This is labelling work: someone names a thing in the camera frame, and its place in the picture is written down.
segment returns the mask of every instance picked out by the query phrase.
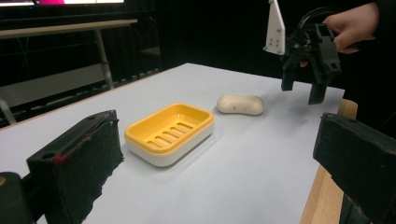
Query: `yellow soap dish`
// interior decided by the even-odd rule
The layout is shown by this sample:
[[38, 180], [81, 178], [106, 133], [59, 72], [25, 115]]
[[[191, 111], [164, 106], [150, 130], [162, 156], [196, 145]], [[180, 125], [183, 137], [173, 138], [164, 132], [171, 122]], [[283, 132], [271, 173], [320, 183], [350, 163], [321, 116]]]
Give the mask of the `yellow soap dish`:
[[128, 148], [155, 166], [173, 164], [213, 133], [213, 115], [182, 103], [139, 120], [125, 129]]

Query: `white soap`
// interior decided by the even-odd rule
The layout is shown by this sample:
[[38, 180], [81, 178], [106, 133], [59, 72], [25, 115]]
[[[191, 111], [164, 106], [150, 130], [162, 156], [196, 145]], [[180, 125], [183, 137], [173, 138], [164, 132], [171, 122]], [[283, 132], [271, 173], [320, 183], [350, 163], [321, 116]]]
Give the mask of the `white soap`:
[[218, 111], [226, 114], [260, 115], [264, 111], [264, 101], [254, 95], [222, 95], [218, 99]]

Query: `white bracket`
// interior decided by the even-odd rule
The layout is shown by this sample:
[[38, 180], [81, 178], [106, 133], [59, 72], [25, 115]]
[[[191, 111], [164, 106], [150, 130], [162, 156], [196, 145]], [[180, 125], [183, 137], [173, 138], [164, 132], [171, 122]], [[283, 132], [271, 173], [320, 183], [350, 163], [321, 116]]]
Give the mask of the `white bracket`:
[[269, 0], [268, 3], [270, 4], [270, 15], [268, 18], [267, 39], [263, 49], [274, 54], [283, 55], [285, 54], [286, 32], [282, 14], [276, 0]]

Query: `table surface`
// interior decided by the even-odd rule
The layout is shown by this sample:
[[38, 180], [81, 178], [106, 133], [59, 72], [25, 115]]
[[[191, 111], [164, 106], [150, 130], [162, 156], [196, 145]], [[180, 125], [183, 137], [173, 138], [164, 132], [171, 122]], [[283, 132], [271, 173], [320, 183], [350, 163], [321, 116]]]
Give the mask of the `table surface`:
[[[344, 91], [308, 105], [311, 85], [186, 63], [0, 131], [0, 171], [27, 175], [25, 159], [89, 115], [116, 109], [125, 160], [84, 223], [299, 223], [318, 163], [320, 116]], [[221, 114], [223, 94], [257, 95], [259, 116]], [[215, 131], [176, 164], [158, 168], [130, 152], [125, 128], [172, 103], [209, 110]], [[41, 218], [38, 223], [46, 223]]]

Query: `human hand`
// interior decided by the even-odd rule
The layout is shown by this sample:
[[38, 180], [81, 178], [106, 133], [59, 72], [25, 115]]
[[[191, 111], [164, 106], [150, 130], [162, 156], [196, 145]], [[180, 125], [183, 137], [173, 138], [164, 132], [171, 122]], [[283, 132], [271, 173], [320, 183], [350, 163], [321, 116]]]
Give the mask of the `human hand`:
[[324, 23], [338, 35], [334, 39], [337, 50], [346, 54], [354, 53], [359, 51], [355, 44], [375, 39], [373, 33], [379, 23], [378, 5], [369, 3], [334, 14], [327, 17]]

